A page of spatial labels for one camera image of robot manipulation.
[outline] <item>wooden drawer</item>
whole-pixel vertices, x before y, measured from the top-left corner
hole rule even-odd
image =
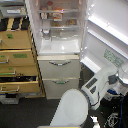
[[[30,82],[0,83],[0,93],[29,93],[40,92],[38,80]]]
[[[0,67],[34,65],[31,49],[0,51]]]
[[[43,80],[47,99],[60,99],[69,89],[78,89],[79,79]]]
[[[16,77],[16,76],[37,76],[37,67],[2,67],[0,68],[0,77]]]
[[[31,48],[28,31],[0,32],[0,49],[28,49]]]
[[[42,79],[79,78],[80,62],[77,55],[38,56]]]

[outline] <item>refrigerator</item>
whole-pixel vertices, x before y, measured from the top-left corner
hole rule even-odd
[[[97,73],[128,61],[127,0],[25,3],[47,99],[78,88],[81,64]]]

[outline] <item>floor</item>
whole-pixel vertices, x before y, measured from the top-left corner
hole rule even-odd
[[[18,105],[0,104],[0,128],[37,128],[48,126],[56,111],[59,100],[45,98],[20,99]],[[84,128],[93,128],[90,116],[97,116],[101,128],[105,119],[100,111],[89,111]]]

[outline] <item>white drawer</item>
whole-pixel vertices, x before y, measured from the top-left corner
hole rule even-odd
[[[80,62],[77,55],[38,56],[42,79],[79,78]]]
[[[79,79],[43,80],[46,98],[60,99],[69,89],[78,89]]]

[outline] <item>drawer handle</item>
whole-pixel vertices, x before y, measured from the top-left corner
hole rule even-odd
[[[52,81],[53,83],[55,84],[66,84],[69,82],[69,80],[66,80],[66,81]]]
[[[5,62],[0,62],[0,64],[6,64],[8,62],[9,62],[9,59],[7,59],[7,61],[5,61]]]
[[[19,86],[18,86],[17,90],[10,90],[10,91],[3,91],[3,88],[4,88],[4,87],[1,87],[0,92],[4,92],[4,93],[9,93],[9,92],[19,92]]]
[[[64,66],[64,65],[66,65],[66,64],[71,63],[71,61],[67,61],[67,62],[64,62],[64,63],[62,63],[62,64],[58,64],[58,63],[56,63],[56,62],[54,62],[54,61],[50,61],[49,63],[50,63],[50,64],[53,64],[53,65],[56,65],[56,66]]]
[[[14,71],[13,73],[0,73],[0,76],[6,76],[6,75],[15,75],[16,71]]]
[[[2,39],[0,39],[0,44],[2,44]]]

